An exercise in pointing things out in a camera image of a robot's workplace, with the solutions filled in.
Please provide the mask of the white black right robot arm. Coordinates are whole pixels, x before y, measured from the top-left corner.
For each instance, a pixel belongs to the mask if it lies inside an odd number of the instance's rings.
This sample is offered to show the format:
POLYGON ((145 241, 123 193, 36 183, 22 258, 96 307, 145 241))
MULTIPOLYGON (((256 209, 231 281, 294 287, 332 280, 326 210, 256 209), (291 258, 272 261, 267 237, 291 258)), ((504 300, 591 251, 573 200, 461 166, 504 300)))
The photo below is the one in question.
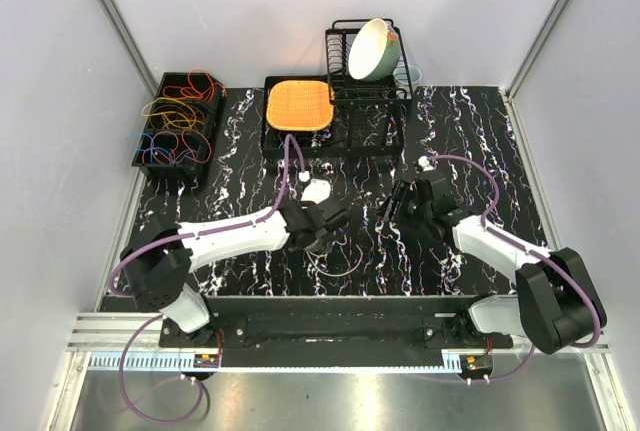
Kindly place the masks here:
POLYGON ((494 333, 524 337, 545 354, 597 343, 607 317, 575 250, 549 250, 500 229, 481 212, 457 204, 443 179, 429 174, 395 182, 379 214, 402 231, 427 232, 515 285, 513 295, 476 299, 454 322, 463 346, 476 347, 494 333))

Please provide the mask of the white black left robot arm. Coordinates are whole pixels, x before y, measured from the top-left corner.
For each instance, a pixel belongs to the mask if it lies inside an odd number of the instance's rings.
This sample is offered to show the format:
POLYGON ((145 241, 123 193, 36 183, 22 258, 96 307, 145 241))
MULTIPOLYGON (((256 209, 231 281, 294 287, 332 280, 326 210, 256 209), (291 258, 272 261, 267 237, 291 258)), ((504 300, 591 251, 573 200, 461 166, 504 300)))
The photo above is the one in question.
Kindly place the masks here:
POLYGON ((214 339, 216 323, 204 297, 187 283, 190 274, 254 252, 309 251, 348 220, 329 182, 312 179, 299 201, 283 198, 248 215, 160 230, 126 248, 116 272, 124 274, 137 311, 161 314, 190 344, 203 347, 214 339))

